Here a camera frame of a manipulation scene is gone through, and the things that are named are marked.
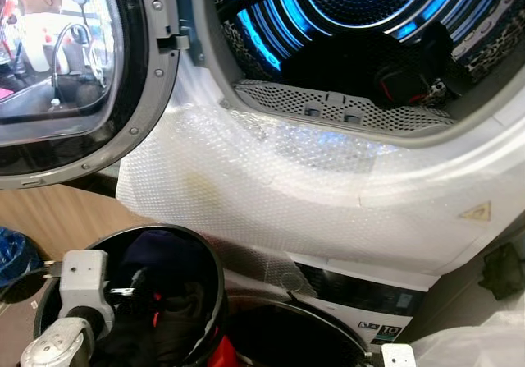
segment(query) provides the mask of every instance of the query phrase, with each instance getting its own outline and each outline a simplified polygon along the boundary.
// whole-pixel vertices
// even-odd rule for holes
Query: wooden floor
[[[26,234],[51,259],[81,250],[114,232],[152,221],[117,200],[55,185],[0,190],[0,227]]]

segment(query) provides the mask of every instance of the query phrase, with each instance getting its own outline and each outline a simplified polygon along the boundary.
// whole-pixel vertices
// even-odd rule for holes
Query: yellow warning sticker
[[[461,218],[471,219],[479,222],[490,222],[491,221],[491,202],[480,204],[469,211],[465,211],[461,215]]]

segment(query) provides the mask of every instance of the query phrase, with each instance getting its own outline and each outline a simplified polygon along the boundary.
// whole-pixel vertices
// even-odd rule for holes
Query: white appliance
[[[129,208],[286,252],[287,268],[322,279],[300,293],[308,303],[371,346],[391,341],[413,313],[397,309],[525,209],[525,0],[403,1],[377,0],[375,12],[348,0],[62,0],[36,2],[31,18],[17,6],[25,23],[48,21],[32,28],[52,41],[76,40],[90,66],[65,77],[54,64],[36,80],[29,70],[2,99],[0,189],[82,177],[127,155],[117,197]],[[233,15],[221,21],[218,7]],[[459,98],[436,80],[425,102],[384,109],[279,80],[281,62],[319,34],[377,30],[410,45],[433,21],[475,80]],[[231,284],[283,287],[279,267],[277,282],[232,273]],[[339,281],[378,291],[359,304],[332,294]],[[394,312],[363,307],[389,287]]]

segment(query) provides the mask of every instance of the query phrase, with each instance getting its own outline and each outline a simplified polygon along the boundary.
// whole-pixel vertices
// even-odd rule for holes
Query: door glass window
[[[0,0],[0,146],[85,135],[122,73],[115,0]]]

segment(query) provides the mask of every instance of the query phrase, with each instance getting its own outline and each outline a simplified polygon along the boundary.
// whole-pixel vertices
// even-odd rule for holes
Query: dryer door
[[[130,152],[176,78],[176,0],[0,0],[0,188],[81,177]]]

